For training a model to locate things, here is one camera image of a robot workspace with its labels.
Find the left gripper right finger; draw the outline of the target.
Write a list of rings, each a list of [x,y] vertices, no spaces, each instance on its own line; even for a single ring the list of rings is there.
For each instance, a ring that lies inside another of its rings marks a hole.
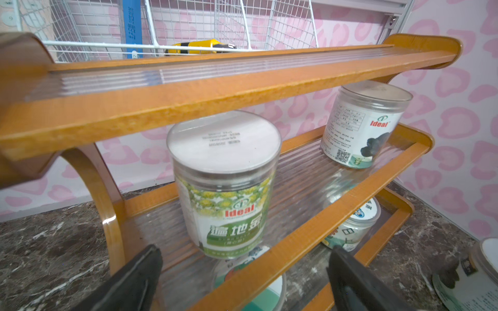
[[[340,246],[327,271],[337,310],[415,310]]]

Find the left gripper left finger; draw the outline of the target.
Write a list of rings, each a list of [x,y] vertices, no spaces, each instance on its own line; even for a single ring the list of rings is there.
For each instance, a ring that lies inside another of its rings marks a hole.
[[[163,266],[159,248],[150,244],[73,310],[150,310]]]

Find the white label jar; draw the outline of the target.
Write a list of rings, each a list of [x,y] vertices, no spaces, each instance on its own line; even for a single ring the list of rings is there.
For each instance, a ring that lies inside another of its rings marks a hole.
[[[448,310],[497,310],[497,238],[485,238],[432,277]]]
[[[373,80],[341,86],[322,136],[323,153],[346,167],[371,167],[412,99],[402,88]]]

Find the green label jar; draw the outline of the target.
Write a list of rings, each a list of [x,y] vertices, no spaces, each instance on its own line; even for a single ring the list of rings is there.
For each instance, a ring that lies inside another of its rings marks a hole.
[[[262,239],[282,140],[267,119],[236,110],[175,124],[167,136],[190,239],[234,259]]]

